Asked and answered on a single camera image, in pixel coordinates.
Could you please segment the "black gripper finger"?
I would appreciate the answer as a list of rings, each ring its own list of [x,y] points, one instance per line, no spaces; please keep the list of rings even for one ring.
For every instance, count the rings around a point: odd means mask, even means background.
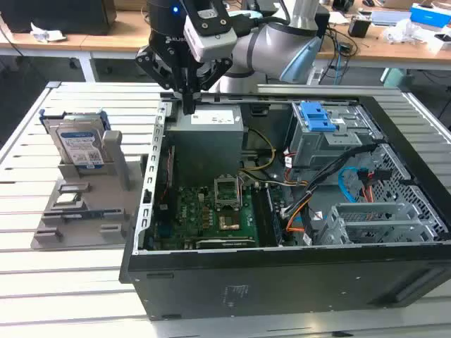
[[[192,115],[200,92],[208,91],[227,71],[233,62],[230,58],[220,58],[200,63],[193,58],[189,63],[189,114]]]
[[[163,89],[172,89],[174,96],[182,101],[183,113],[190,114],[187,66],[174,46],[148,44],[137,52],[135,62]]]

